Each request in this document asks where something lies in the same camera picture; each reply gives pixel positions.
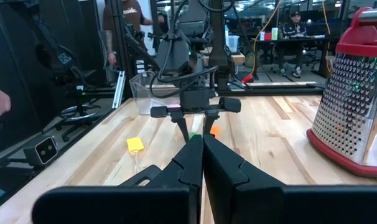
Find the small camera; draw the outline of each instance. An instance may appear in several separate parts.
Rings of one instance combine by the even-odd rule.
[[[56,142],[52,136],[41,136],[40,139],[25,145],[22,150],[30,166],[45,166],[58,153]]]

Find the yellow cable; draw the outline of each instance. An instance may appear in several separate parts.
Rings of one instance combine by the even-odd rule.
[[[269,25],[269,23],[271,22],[271,19],[274,17],[275,13],[277,12],[278,8],[280,7],[280,4],[282,3],[283,1],[279,1],[277,6],[274,8],[274,12],[271,14],[271,17],[269,18],[268,22],[266,23],[266,25],[264,25],[264,27],[259,31],[258,35],[255,37],[255,41],[253,43],[253,68],[252,68],[252,72],[251,74],[253,74],[255,72],[255,69],[256,69],[256,57],[258,57],[257,55],[255,55],[255,49],[256,49],[256,41],[257,39],[259,38],[259,35],[261,34],[261,32],[263,32],[265,30],[265,28]]]
[[[330,31],[330,26],[328,25],[328,20],[327,20],[327,13],[325,12],[325,6],[324,6],[324,1],[322,1],[322,5],[323,5],[323,13],[324,13],[324,19],[325,19],[325,25],[327,25],[327,31],[328,31],[328,35],[331,34],[331,31]],[[327,47],[327,53],[325,54],[326,56],[328,55],[328,49],[330,48],[330,42],[328,42],[328,47]],[[327,70],[328,70],[328,73],[331,73],[331,69],[328,65],[328,62],[325,62],[327,64]]]

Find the shoe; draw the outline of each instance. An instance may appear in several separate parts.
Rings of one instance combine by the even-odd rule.
[[[296,67],[292,73],[292,76],[296,78],[300,78],[301,74],[302,74],[302,70],[300,69],[300,67]]]
[[[280,76],[287,76],[285,68],[280,69]]]

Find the baseball cap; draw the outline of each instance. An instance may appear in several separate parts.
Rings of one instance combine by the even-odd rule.
[[[300,16],[300,13],[298,11],[295,11],[295,12],[291,13],[291,17],[293,17],[293,16]]]

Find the man sitting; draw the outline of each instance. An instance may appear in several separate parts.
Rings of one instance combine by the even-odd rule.
[[[300,22],[300,14],[298,11],[291,14],[291,19],[289,22],[284,23],[279,29],[280,39],[291,39],[295,37],[305,36],[306,27]],[[292,73],[292,76],[300,78],[302,74],[302,62],[303,62],[303,46],[301,42],[287,42],[279,43],[276,46],[278,52],[278,66],[282,76],[286,75],[286,70],[284,68],[284,54],[285,52],[291,51],[296,54],[296,66]]]

